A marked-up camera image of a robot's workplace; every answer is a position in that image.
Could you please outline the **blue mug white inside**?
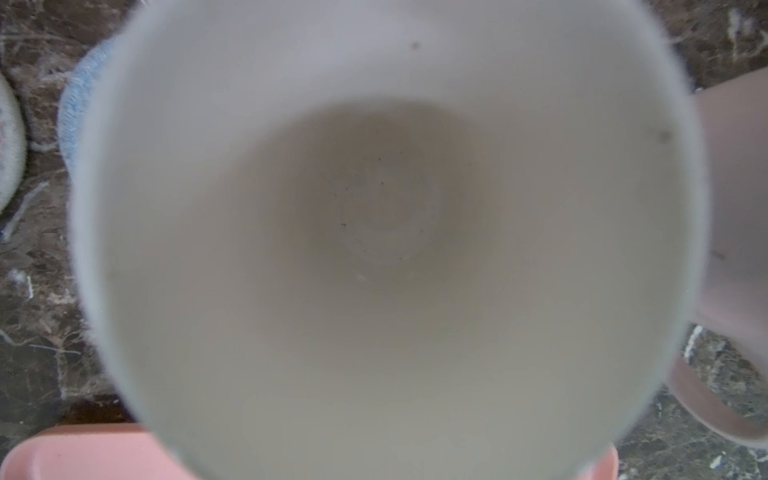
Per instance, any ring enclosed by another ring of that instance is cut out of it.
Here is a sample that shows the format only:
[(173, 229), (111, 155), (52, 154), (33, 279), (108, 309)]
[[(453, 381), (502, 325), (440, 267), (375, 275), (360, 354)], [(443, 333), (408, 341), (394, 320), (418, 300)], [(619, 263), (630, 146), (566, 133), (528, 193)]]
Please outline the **blue mug white inside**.
[(569, 479), (637, 421), (708, 254), (639, 1), (155, 1), (70, 245), (133, 415), (206, 479)]

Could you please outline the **blue grey round coaster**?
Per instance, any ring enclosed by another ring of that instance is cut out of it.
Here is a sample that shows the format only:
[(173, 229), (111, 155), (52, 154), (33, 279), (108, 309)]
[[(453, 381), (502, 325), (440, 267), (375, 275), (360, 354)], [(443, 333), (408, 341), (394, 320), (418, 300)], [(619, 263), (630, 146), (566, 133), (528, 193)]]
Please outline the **blue grey round coaster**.
[(77, 164), (77, 150), (84, 117), (105, 64), (114, 50), (116, 37), (103, 40), (75, 65), (61, 93), (56, 120), (59, 153), (70, 177)]

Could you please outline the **white pink mug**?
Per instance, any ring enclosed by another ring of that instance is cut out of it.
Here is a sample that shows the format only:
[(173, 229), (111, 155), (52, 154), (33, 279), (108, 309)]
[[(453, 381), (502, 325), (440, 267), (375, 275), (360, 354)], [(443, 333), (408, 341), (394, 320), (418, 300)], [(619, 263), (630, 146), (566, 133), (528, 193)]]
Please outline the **white pink mug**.
[(767, 71), (702, 90), (711, 253), (694, 323), (726, 337), (767, 377)]

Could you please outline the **light grey woven coaster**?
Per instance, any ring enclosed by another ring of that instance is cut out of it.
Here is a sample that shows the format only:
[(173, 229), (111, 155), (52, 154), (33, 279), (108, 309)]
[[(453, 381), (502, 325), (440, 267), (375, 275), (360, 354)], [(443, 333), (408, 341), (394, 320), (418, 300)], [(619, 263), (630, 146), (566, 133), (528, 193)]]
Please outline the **light grey woven coaster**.
[(0, 210), (14, 197), (27, 158), (25, 123), (16, 95), (4, 76), (1, 84), (1, 198)]

